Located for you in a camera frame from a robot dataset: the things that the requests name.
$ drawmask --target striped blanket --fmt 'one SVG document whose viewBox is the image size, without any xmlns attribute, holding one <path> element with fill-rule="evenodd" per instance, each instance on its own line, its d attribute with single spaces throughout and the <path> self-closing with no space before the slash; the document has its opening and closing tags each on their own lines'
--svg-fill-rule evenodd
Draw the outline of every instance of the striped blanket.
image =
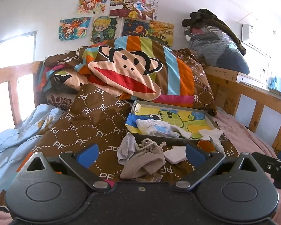
<svg viewBox="0 0 281 225">
<path fill-rule="evenodd" d="M 76 90 L 81 83 L 93 83 L 121 100 L 142 99 L 216 112 L 202 66 L 186 51 L 183 55 L 173 52 L 149 38 L 120 37 L 49 56 L 38 89 L 45 92 L 56 82 Z"/>
</svg>

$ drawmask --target bright window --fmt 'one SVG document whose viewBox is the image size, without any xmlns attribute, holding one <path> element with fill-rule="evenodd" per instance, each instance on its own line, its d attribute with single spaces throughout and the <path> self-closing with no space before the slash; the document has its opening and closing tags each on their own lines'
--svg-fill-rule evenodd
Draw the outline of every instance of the bright window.
<svg viewBox="0 0 281 225">
<path fill-rule="evenodd" d="M 24 34 L 0 43 L 0 68 L 34 61 L 36 33 Z M 18 78 L 17 92 L 22 120 L 34 110 L 32 74 Z M 0 132 L 14 128 L 7 82 L 0 84 Z"/>
</svg>

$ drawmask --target round black disc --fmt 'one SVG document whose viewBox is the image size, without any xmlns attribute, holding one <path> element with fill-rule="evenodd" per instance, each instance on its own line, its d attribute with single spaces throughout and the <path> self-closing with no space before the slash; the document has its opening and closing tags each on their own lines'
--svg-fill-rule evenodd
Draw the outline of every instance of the round black disc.
<svg viewBox="0 0 281 225">
<path fill-rule="evenodd" d="M 271 216 L 278 203 L 278 194 L 270 180 L 231 180 L 231 174 L 211 177 L 197 189 L 201 205 L 213 215 L 237 222 L 258 221 Z"/>
<path fill-rule="evenodd" d="M 6 203 L 12 217 L 27 221 L 48 222 L 64 218 L 82 206 L 87 190 L 79 180 L 55 174 L 36 183 L 28 182 L 12 187 L 6 193 Z"/>
</svg>

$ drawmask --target air conditioner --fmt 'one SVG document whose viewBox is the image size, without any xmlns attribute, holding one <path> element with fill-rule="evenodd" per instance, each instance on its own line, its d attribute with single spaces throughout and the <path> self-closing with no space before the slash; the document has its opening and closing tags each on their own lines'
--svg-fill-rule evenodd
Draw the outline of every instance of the air conditioner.
<svg viewBox="0 0 281 225">
<path fill-rule="evenodd" d="M 267 57 L 271 57 L 274 31 L 261 26 L 242 25 L 241 41 Z"/>
</svg>

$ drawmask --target floral pillow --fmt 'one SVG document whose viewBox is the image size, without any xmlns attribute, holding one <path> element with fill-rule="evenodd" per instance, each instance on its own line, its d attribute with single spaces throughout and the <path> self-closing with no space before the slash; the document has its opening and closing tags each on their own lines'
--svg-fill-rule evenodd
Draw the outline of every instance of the floral pillow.
<svg viewBox="0 0 281 225">
<path fill-rule="evenodd" d="M 76 97 L 76 94 L 48 91 L 46 93 L 49 105 L 56 106 L 64 111 L 68 111 Z"/>
</svg>

